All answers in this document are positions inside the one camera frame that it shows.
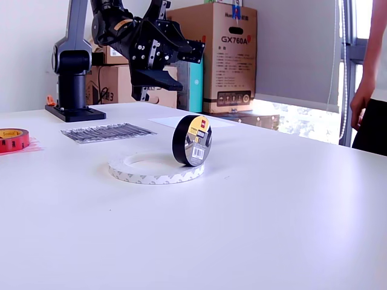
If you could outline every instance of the person's arm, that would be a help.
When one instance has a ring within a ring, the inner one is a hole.
[[[371,32],[363,64],[363,78],[351,103],[354,129],[359,130],[362,111],[367,107],[375,90],[377,71],[382,54],[383,34],[387,26],[387,0],[374,0],[372,8]]]

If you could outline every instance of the person's hand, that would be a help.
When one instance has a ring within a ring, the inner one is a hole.
[[[368,105],[369,100],[375,90],[375,81],[371,79],[363,79],[356,92],[355,97],[351,103],[352,109],[352,121],[351,126],[355,130],[359,130],[362,121],[365,108]]]

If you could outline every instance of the cardboard box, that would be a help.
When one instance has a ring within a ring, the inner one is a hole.
[[[165,70],[177,79],[177,69],[167,66]],[[128,65],[94,66],[86,75],[86,102],[88,105],[96,105],[100,100],[99,82],[104,94],[102,104],[132,103],[131,75]],[[177,107],[177,92],[165,89],[151,88],[148,91],[149,102],[165,107]]]
[[[241,7],[241,20],[232,7],[211,3],[168,13],[187,39],[206,43],[204,104],[208,113],[253,109],[256,85],[257,11]]]
[[[251,112],[210,114],[212,117],[278,131],[280,115],[257,115]]]
[[[129,61],[111,47],[102,48],[105,65],[128,65]]]

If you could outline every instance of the white table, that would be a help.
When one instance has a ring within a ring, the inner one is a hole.
[[[0,156],[1,290],[387,289],[387,158],[236,124],[213,131],[204,176],[136,185],[107,173],[120,153],[171,149],[149,118],[105,105],[66,124],[0,115],[42,152]],[[129,122],[158,135],[78,145],[61,129]]]

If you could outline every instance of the person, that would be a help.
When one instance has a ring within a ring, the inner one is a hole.
[[[387,0],[373,0],[363,77],[351,102],[353,148],[387,156]]]

